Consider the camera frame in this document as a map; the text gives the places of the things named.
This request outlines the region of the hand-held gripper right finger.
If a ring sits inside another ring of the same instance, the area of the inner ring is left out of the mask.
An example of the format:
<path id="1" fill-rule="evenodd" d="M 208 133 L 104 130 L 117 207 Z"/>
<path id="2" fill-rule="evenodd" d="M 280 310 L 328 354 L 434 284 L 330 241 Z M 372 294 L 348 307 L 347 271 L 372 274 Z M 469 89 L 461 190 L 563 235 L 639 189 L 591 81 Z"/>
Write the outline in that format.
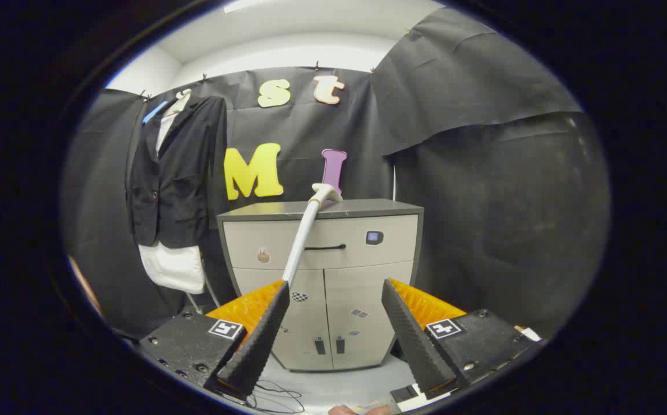
<path id="1" fill-rule="evenodd" d="M 480 383 L 541 344 L 532 331 L 491 310 L 465 312 L 392 278 L 383 282 L 381 302 L 427 398 Z"/>

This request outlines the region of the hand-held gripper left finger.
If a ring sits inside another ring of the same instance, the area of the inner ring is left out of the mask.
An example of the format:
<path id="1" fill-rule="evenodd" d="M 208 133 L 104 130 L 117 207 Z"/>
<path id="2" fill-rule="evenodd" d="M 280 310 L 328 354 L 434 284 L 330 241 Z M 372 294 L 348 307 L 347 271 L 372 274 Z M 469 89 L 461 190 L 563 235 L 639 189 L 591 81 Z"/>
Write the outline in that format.
<path id="1" fill-rule="evenodd" d="M 185 313 L 139 341 L 167 371 L 212 393 L 246 399 L 254 391 L 289 307 L 278 280 L 206 315 Z"/>

